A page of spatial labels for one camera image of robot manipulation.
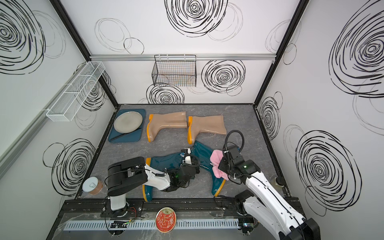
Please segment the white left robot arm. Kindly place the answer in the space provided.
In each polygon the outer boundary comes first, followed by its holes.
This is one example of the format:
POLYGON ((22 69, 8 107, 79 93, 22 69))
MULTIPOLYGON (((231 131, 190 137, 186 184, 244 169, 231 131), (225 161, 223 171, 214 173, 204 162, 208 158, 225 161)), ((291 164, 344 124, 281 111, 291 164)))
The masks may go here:
POLYGON ((149 186, 162 192, 185 188, 200 173, 200 159, 191 149, 162 157, 136 157, 108 167, 106 185, 112 211, 127 206, 126 194, 139 187, 149 186))

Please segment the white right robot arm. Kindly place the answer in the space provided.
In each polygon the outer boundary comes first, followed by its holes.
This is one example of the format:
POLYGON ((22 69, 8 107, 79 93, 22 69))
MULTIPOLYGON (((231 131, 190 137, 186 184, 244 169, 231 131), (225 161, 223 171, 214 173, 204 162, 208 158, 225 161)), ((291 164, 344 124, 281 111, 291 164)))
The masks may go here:
POLYGON ((219 169, 248 187, 240 209, 258 220, 277 240, 320 240, 319 225, 294 209, 270 184, 252 160, 244 160, 237 146, 223 148, 219 169))

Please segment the pink microfiber cloth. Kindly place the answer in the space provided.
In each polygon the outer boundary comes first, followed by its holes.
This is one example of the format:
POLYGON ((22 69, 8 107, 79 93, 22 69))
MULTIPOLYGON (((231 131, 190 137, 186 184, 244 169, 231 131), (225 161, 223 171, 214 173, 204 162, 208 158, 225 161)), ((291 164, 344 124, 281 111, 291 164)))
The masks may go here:
POLYGON ((222 179, 228 181, 229 180, 228 175, 225 172, 219 170, 219 165, 220 165, 223 157, 224 157, 223 151, 213 150, 213 153, 210 156, 210 161, 213 165, 212 169, 213 169, 213 173, 214 173, 215 177, 217 179, 222 178, 222 179))

